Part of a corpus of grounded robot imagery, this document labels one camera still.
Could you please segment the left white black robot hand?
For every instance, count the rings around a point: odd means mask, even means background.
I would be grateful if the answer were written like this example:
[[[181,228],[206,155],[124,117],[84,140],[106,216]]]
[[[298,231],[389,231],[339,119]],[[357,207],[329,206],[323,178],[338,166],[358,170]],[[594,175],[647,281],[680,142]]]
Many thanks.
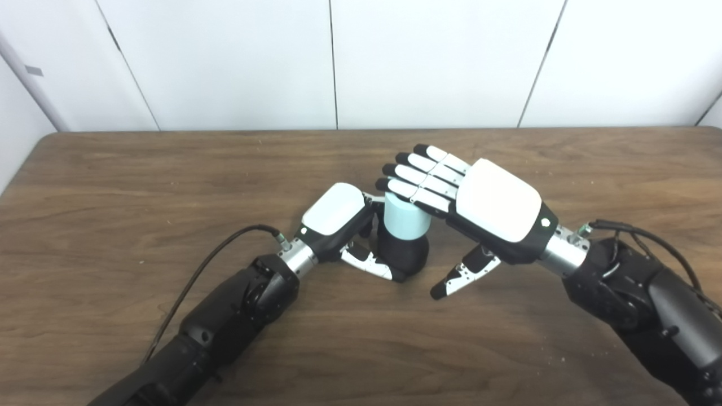
[[[381,279],[404,282],[407,277],[400,270],[353,242],[356,236],[369,236],[384,203],[382,196],[364,193],[350,183],[335,183],[303,214],[283,261],[299,279],[317,264],[343,261]]]

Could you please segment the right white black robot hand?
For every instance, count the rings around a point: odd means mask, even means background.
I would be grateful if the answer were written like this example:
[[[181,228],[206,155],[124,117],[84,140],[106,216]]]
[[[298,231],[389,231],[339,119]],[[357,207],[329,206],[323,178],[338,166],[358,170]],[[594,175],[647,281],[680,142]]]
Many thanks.
[[[438,147],[418,144],[382,167],[376,188],[415,205],[475,242],[472,251],[430,291],[446,298],[499,264],[539,261],[558,218],[534,187],[480,158],[473,164]]]

